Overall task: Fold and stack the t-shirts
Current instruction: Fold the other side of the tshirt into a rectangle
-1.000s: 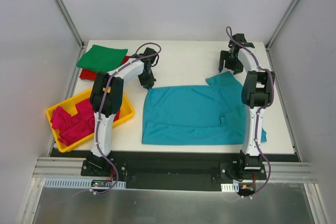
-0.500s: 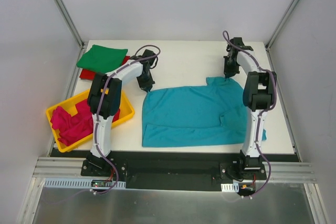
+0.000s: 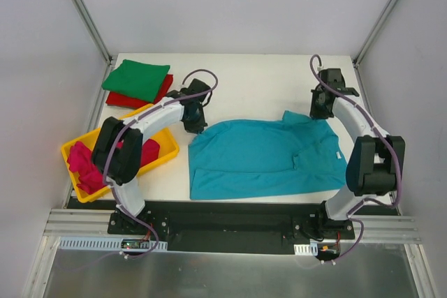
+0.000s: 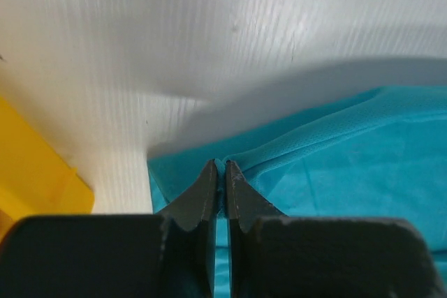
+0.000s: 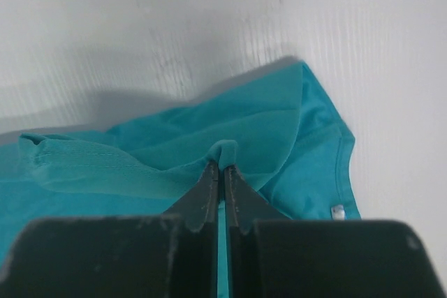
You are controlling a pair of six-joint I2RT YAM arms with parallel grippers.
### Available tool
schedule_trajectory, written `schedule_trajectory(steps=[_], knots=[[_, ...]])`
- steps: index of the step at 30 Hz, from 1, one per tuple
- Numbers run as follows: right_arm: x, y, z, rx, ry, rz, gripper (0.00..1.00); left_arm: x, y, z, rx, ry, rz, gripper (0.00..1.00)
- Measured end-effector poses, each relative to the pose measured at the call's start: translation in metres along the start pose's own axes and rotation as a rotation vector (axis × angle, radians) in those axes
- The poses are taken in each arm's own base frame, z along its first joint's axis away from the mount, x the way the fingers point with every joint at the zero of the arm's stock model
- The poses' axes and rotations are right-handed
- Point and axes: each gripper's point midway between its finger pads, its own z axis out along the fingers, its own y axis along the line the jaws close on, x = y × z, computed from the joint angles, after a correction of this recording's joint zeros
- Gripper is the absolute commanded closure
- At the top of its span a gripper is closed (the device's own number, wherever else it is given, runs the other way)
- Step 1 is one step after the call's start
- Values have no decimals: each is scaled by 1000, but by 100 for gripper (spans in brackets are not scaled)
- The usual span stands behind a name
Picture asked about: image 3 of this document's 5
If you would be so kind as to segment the teal t shirt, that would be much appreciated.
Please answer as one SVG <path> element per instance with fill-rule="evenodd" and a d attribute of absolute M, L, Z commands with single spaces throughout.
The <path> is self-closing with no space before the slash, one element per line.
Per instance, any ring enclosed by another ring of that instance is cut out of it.
<path fill-rule="evenodd" d="M 285 111 L 279 121 L 222 121 L 189 145 L 191 200 L 339 190 L 346 159 L 324 120 Z"/>

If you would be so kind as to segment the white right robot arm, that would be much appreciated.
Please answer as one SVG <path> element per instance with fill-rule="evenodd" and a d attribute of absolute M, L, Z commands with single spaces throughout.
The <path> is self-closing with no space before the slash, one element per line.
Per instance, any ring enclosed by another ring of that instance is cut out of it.
<path fill-rule="evenodd" d="M 377 126 L 361 106 L 360 95 L 347 87 L 338 68 L 314 73 L 318 85 L 312 90 L 310 117 L 337 118 L 353 140 L 353 150 L 346 166 L 345 184 L 321 204 L 314 229 L 318 236 L 331 238 L 339 222 L 349 220 L 367 202 L 383 205 L 378 197 L 400 195 L 405 141 Z"/>

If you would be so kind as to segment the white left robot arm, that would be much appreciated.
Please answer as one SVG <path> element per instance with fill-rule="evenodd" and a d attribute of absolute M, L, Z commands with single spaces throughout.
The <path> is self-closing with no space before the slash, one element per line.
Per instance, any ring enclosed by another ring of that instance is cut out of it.
<path fill-rule="evenodd" d="M 170 91 L 157 104 L 132 117 L 109 117 L 103 122 L 91 161 L 102 173 L 103 184 L 111 188 L 118 209 L 126 214 L 123 225 L 131 234 L 141 234 L 147 228 L 137 178 L 144 143 L 177 122 L 182 122 L 188 133 L 203 132 L 207 126 L 203 106 L 213 90 L 195 78 L 189 86 Z"/>

